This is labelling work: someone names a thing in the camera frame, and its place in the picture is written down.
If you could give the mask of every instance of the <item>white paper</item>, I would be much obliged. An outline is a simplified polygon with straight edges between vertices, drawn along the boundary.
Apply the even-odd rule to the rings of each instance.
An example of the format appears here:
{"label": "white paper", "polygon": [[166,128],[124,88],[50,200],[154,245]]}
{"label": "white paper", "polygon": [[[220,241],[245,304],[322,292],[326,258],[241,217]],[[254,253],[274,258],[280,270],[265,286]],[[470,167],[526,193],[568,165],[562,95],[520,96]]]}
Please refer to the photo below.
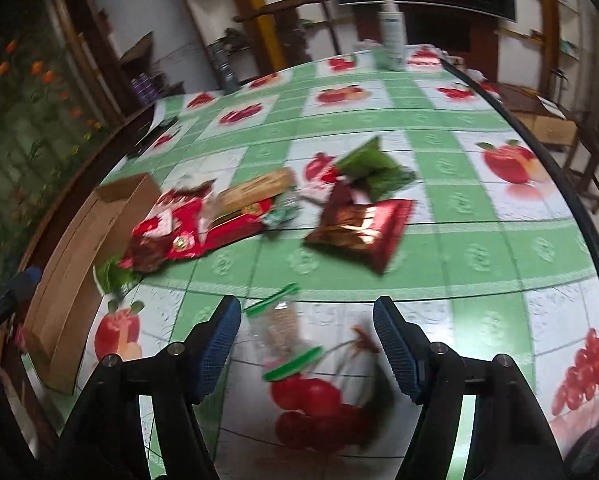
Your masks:
{"label": "white paper", "polygon": [[562,118],[564,121],[566,120],[566,116],[563,113],[561,113],[561,111],[559,110],[559,108],[557,108],[557,105],[554,102],[551,102],[548,99],[544,99],[540,96],[537,96],[537,98],[541,101],[546,110],[551,112],[553,115],[557,115],[558,117]]}

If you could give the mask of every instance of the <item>screw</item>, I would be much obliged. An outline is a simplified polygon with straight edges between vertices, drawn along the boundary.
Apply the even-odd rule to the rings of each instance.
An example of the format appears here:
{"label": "screw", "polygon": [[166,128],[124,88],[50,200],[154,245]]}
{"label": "screw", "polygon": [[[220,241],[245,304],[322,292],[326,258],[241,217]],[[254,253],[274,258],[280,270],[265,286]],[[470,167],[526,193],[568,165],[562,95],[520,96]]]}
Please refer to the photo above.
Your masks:
{"label": "screw", "polygon": [[436,341],[435,343],[431,343],[431,350],[436,354],[444,355],[449,351],[449,348],[444,343]]}
{"label": "screw", "polygon": [[497,362],[502,366],[509,367],[513,364],[513,358],[510,355],[497,354]]}
{"label": "screw", "polygon": [[105,355],[102,359],[102,365],[106,368],[113,368],[122,362],[122,358],[118,354]]}
{"label": "screw", "polygon": [[171,355],[179,355],[182,352],[184,352],[184,343],[171,343],[170,345],[168,345],[168,348],[166,349],[166,351],[171,354]]}

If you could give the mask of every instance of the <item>plastic bag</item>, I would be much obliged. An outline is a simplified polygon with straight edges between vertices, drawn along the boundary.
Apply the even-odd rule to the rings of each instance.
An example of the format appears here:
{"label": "plastic bag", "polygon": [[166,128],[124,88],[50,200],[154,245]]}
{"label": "plastic bag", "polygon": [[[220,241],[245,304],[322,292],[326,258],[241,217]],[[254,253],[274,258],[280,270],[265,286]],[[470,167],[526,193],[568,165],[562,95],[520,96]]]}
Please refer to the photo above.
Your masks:
{"label": "plastic bag", "polygon": [[264,363],[265,381],[292,376],[324,353],[322,346],[301,338],[296,305],[299,291],[292,283],[244,311]]}

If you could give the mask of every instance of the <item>red snack bag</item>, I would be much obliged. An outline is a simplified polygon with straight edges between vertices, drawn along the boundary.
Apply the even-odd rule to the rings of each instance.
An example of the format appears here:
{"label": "red snack bag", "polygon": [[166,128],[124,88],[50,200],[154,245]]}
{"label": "red snack bag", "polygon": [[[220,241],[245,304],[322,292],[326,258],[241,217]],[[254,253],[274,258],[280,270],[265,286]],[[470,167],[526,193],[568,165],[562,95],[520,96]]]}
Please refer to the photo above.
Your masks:
{"label": "red snack bag", "polygon": [[414,200],[398,198],[371,205],[355,204],[350,188],[337,182],[319,226],[304,241],[365,254],[371,267],[383,274],[414,205]]}
{"label": "red snack bag", "polygon": [[171,247],[173,238],[166,235],[160,238],[134,236],[122,257],[120,267],[132,267],[137,272],[148,274],[158,270],[166,260],[166,254]]}
{"label": "red snack bag", "polygon": [[191,200],[173,210],[173,244],[166,253],[171,260],[180,258],[197,258],[202,255],[200,240],[200,211],[201,200]]}
{"label": "red snack bag", "polygon": [[262,215],[273,207],[273,199],[265,198],[240,211],[224,215],[211,224],[204,242],[204,252],[253,236],[266,226],[260,221]]}

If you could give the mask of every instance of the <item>wooden frame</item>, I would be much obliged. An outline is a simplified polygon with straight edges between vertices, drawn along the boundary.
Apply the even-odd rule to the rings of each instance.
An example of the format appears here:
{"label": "wooden frame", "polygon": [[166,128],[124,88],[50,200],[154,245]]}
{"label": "wooden frame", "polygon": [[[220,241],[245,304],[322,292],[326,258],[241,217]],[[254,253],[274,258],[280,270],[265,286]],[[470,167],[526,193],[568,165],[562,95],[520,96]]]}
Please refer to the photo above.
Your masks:
{"label": "wooden frame", "polygon": [[[253,3],[252,0],[234,1],[240,16],[247,16],[248,14],[255,12],[257,8],[261,7],[261,5]],[[278,64],[273,62],[267,46],[267,41],[269,43],[270,41],[277,42],[277,37],[275,36],[275,23],[273,22],[272,16],[262,16],[257,18],[257,21],[246,22],[244,23],[244,29],[246,30],[247,36],[253,42],[253,54],[256,58],[257,68],[260,71],[260,75],[269,74],[286,67],[286,62],[284,62],[284,66],[278,66]]]}
{"label": "wooden frame", "polygon": [[93,99],[95,100],[97,107],[100,108],[104,119],[113,126],[121,124],[121,115],[113,106],[108,95],[106,95],[106,92],[102,88],[96,73],[86,57],[86,53],[82,49],[82,44],[73,25],[70,13],[68,12],[66,1],[51,0],[51,6],[51,10],[55,13],[58,23],[62,28],[62,34],[64,35],[70,53],[78,66],[80,76],[84,80],[88,91],[93,95]]}
{"label": "wooden frame", "polygon": [[[154,105],[149,105],[133,114],[84,162],[40,222],[20,261],[19,270],[29,266],[43,269],[46,266],[64,231],[89,194],[146,134],[153,113]],[[12,326],[24,322],[28,308],[28,304],[23,305],[10,326],[4,325],[0,330],[0,366],[9,376],[20,401],[31,417],[40,443],[40,458],[44,462],[52,458],[58,436],[33,391],[20,357],[20,350],[12,337]]]}
{"label": "wooden frame", "polygon": [[539,93],[548,96],[551,88],[551,70],[559,68],[559,8],[557,0],[541,0],[542,45]]}
{"label": "wooden frame", "polygon": [[211,66],[211,70],[213,72],[213,76],[215,77],[215,81],[217,82],[218,87],[220,88],[222,86],[222,82],[220,80],[220,74],[218,73],[217,67],[215,67],[214,63],[212,62],[211,55],[209,54],[209,51],[206,48],[206,45],[204,45],[204,38],[202,37],[202,32],[200,30],[200,26],[197,24],[197,20],[195,20],[195,15],[193,14],[193,11],[191,10],[191,6],[188,4],[188,1],[182,0],[182,3],[184,4],[184,7],[186,7],[186,14],[188,15],[188,17],[191,20],[191,23],[193,24],[193,28],[195,29],[195,32],[197,33],[197,37],[200,38],[200,43],[204,46],[204,56],[206,56],[206,61]]}
{"label": "wooden frame", "polygon": [[83,34],[84,42],[96,62],[97,69],[111,91],[123,117],[129,117],[141,108],[131,82],[125,76],[117,55],[102,30],[102,24],[91,8],[89,0],[64,0],[67,16],[73,23],[78,37]]}

